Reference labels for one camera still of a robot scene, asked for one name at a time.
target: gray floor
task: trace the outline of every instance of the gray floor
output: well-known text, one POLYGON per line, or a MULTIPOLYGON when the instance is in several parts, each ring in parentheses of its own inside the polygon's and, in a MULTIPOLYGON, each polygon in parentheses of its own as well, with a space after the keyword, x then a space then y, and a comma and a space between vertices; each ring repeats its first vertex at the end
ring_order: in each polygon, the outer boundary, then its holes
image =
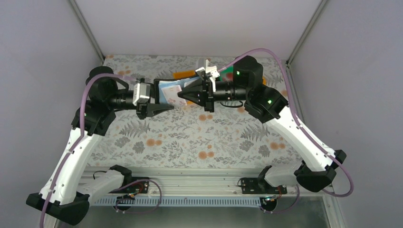
MULTIPOLYGON (((277 209, 294 199, 279 200, 277 209)), ((116 213, 110 207, 92 207, 76 228, 327 228, 330 227, 322 198, 302 198, 291 211, 263 214, 255 208, 159 208, 147 215, 116 213)))

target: floral patterned surface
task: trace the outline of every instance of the floral patterned surface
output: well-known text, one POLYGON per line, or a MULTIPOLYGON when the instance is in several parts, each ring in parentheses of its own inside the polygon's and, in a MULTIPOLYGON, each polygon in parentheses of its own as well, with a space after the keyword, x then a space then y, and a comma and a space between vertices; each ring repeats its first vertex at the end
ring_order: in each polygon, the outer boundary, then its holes
MULTIPOLYGON (((195 68, 200 57, 109 55, 104 66, 133 78, 172 78, 174 72, 195 68)), ((212 57, 221 67, 233 58, 212 57)), ((268 86, 287 96, 276 62, 258 58, 268 86)), ((195 104, 139 120, 135 111, 116 113, 116 119, 94 150, 88 165, 160 168, 263 168, 301 160, 274 130, 244 108, 215 104, 207 113, 195 104)))

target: white wall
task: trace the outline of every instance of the white wall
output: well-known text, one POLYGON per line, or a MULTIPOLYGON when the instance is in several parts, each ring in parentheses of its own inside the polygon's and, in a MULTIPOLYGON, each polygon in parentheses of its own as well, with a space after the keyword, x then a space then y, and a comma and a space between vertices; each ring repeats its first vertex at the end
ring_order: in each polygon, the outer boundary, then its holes
POLYGON ((270 48, 288 59, 320 0, 76 2, 104 54, 235 57, 270 48))
POLYGON ((292 63, 308 126, 347 153, 356 190, 339 202, 351 228, 402 227, 402 10, 401 0, 332 0, 292 63))
POLYGON ((25 200, 52 174, 100 60, 66 0, 1 1, 0 28, 0 226, 31 228, 25 200))

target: ventilation grille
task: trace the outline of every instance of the ventilation grille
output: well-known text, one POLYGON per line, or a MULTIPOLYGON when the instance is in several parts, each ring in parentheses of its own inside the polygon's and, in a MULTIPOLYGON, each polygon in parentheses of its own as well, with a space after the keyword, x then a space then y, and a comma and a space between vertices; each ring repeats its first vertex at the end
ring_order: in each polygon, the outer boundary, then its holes
MULTIPOLYGON (((136 196, 125 199, 119 206, 152 207, 159 197, 136 196)), ((105 196, 93 206, 114 206, 116 196, 105 196)), ((160 207, 252 207, 260 206, 259 197, 163 197, 160 207)))

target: orange object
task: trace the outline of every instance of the orange object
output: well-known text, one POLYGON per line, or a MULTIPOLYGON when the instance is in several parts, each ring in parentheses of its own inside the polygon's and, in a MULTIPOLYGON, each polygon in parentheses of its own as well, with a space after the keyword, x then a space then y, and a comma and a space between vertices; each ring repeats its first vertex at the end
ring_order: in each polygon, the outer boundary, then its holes
POLYGON ((173 74, 174 79, 181 79, 185 77, 191 77, 194 76, 196 73, 194 70, 188 70, 188 71, 182 71, 182 72, 176 72, 173 74))

